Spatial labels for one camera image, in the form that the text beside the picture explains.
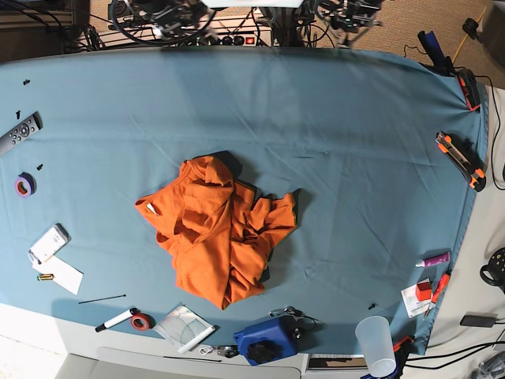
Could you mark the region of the orange t-shirt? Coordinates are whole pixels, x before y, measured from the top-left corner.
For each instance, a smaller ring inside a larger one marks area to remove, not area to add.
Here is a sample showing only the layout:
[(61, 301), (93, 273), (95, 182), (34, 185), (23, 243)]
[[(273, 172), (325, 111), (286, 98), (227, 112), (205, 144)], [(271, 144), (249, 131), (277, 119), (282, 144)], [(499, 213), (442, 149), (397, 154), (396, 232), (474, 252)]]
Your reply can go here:
[(218, 156), (186, 160), (135, 203), (171, 255), (177, 286), (221, 310), (263, 292), (271, 251), (297, 226), (296, 205), (292, 193), (257, 197)]

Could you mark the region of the blue table cloth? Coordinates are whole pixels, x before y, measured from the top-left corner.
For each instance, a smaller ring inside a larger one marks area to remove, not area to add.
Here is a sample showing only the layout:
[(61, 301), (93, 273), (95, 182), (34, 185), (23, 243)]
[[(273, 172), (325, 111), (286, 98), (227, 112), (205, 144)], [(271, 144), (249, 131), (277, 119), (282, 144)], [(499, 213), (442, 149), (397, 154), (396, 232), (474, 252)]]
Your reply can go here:
[[(322, 322), (304, 349), (328, 353), (352, 351), (355, 325), (379, 314), (425, 352), (434, 319), (408, 318), (401, 291), (439, 279), (442, 268), (416, 263), (458, 254), (475, 199), (436, 134), (488, 150), (488, 112), (469, 111), (456, 78), (364, 51), (138, 50), (2, 65), (2, 132), (34, 112), (42, 129), (1, 158), (3, 303), (86, 325), (185, 304), (217, 326), (217, 344), (292, 305)], [(177, 287), (135, 207), (200, 156), (224, 159), (257, 197), (298, 202), (264, 293), (226, 310)], [(36, 181), (28, 198), (16, 192), (22, 172)], [(54, 256), (84, 274), (77, 295), (38, 281), (28, 259), (56, 223), (70, 240)]]

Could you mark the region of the blue plastic box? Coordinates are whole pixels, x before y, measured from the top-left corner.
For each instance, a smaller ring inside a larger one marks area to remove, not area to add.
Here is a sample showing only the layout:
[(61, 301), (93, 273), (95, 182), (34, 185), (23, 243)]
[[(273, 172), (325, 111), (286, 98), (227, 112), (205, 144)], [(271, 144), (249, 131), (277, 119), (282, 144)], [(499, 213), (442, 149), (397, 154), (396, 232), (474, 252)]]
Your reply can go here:
[(298, 354), (294, 327), (288, 316), (271, 318), (234, 333), (238, 352), (250, 366), (289, 358)]

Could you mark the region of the white power strip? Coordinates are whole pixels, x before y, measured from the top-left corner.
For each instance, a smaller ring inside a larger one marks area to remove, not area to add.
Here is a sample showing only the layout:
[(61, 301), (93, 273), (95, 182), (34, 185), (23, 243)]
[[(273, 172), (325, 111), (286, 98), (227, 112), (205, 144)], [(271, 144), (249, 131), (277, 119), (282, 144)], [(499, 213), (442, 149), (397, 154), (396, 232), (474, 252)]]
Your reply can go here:
[[(116, 48), (147, 47), (125, 37), (120, 32), (99, 32), (99, 49), (112, 50)], [(185, 46), (230, 46), (230, 47), (270, 47), (276, 45), (268, 28), (242, 27), (236, 32), (217, 30), (215, 36), (207, 35), (193, 37), (186, 42), (176, 43), (176, 47)]]

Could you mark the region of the rolled printed paper sheet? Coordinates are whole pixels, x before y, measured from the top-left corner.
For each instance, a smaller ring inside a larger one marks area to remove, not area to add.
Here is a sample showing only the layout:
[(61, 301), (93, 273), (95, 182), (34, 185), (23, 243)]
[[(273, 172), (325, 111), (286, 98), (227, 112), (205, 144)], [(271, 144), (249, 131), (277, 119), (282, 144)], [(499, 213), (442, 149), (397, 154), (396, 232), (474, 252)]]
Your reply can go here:
[(185, 354), (215, 331), (215, 326), (184, 305), (175, 307), (152, 329)]

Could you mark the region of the black zip tie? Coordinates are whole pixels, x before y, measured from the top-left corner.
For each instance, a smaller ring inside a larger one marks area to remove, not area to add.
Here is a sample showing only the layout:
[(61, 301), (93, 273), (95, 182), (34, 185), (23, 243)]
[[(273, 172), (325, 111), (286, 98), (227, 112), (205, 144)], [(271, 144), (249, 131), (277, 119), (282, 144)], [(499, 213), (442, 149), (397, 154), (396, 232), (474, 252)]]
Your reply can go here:
[(78, 302), (77, 304), (83, 305), (83, 304), (89, 304), (89, 303), (94, 303), (94, 302), (105, 302), (108, 300), (114, 300), (114, 299), (125, 298), (125, 297), (126, 297), (126, 294), (115, 295), (115, 296), (109, 296), (109, 297), (104, 297), (104, 298), (96, 298), (96, 299), (81, 301), (81, 302)]

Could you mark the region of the red tape roll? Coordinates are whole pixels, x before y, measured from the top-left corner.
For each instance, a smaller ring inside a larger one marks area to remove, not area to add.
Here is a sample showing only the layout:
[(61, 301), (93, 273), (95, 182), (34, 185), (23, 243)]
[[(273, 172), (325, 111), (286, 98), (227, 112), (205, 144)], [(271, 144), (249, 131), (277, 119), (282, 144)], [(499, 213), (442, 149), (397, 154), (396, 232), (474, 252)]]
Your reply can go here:
[(146, 313), (136, 313), (131, 316), (130, 324), (135, 330), (145, 332), (155, 327), (155, 320)]

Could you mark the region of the translucent plastic cup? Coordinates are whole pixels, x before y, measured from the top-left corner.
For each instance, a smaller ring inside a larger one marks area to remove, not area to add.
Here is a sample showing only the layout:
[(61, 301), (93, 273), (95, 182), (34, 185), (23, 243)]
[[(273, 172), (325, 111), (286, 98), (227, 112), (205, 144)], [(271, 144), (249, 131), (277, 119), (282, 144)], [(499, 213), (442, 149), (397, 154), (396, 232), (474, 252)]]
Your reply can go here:
[(365, 318), (355, 328), (355, 336), (372, 377), (387, 377), (395, 371), (397, 364), (386, 318)]

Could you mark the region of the small red cube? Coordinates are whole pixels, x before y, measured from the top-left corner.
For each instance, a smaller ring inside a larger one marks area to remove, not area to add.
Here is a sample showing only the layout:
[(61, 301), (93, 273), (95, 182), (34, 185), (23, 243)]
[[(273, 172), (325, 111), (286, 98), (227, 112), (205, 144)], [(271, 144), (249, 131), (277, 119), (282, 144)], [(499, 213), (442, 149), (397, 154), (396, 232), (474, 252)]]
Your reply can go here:
[(428, 280), (418, 282), (415, 286), (415, 295), (419, 302), (426, 302), (432, 298), (432, 286)]

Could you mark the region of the white paper leaflet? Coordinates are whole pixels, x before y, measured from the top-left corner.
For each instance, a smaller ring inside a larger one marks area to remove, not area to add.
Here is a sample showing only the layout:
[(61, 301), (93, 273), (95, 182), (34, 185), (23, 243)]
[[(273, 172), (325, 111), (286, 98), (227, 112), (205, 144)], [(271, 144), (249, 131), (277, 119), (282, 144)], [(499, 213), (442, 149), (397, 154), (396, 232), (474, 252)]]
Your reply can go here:
[(431, 302), (431, 299), (426, 302), (419, 302), (415, 295), (415, 286), (416, 284), (401, 291), (408, 318), (413, 318), (424, 313)]

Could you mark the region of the white phone box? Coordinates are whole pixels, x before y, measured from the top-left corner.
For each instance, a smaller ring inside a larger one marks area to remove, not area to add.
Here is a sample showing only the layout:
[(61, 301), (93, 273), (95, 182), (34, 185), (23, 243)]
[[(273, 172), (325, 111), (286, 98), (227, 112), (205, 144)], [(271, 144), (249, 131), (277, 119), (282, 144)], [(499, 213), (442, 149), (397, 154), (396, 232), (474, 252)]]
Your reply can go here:
[(50, 227), (28, 250), (28, 259), (33, 265), (41, 265), (53, 257), (70, 240), (66, 229), (56, 223)]

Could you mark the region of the purple glue tube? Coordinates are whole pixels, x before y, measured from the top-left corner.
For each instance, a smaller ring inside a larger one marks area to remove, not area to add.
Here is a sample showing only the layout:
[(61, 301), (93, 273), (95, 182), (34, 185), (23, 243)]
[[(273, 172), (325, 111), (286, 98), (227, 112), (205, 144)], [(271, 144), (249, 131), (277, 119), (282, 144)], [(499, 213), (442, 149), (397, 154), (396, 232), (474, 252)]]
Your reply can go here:
[(446, 252), (442, 254), (435, 255), (433, 257), (428, 257), (420, 261), (419, 263), (416, 263), (417, 268), (425, 268), (425, 267), (431, 267), (434, 265), (440, 265), (443, 263), (447, 263), (451, 260), (451, 253)]

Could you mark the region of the red screwdriver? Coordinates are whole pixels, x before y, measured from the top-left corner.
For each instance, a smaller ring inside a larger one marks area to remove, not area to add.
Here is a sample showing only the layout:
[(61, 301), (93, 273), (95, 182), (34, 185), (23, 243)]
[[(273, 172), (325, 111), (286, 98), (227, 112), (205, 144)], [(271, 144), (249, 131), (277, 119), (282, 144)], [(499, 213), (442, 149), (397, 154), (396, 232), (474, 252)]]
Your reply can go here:
[(447, 285), (450, 281), (450, 278), (451, 278), (451, 274), (448, 272), (444, 273), (441, 276), (440, 281), (437, 284), (436, 290), (431, 298), (431, 302), (430, 302), (427, 310), (424, 313), (424, 317), (427, 317), (429, 315), (430, 311), (435, 307), (440, 295), (443, 293), (443, 291), (447, 287)]

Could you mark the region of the small gold battery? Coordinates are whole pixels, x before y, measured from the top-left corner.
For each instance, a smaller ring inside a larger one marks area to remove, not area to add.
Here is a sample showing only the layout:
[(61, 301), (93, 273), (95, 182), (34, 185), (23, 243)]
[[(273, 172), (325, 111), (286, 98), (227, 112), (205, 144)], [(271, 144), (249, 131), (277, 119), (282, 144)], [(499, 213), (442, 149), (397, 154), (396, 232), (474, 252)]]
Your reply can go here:
[(39, 274), (37, 276), (38, 281), (48, 281), (48, 280), (53, 280), (54, 275), (53, 274)]

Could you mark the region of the purple tape roll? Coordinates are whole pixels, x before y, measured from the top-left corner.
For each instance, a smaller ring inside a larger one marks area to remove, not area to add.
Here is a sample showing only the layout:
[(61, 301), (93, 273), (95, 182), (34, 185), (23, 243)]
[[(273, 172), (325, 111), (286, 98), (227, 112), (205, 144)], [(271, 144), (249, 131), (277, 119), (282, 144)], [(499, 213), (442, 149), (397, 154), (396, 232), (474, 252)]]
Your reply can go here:
[(36, 181), (29, 173), (22, 172), (16, 178), (15, 187), (19, 197), (28, 198), (36, 192)]

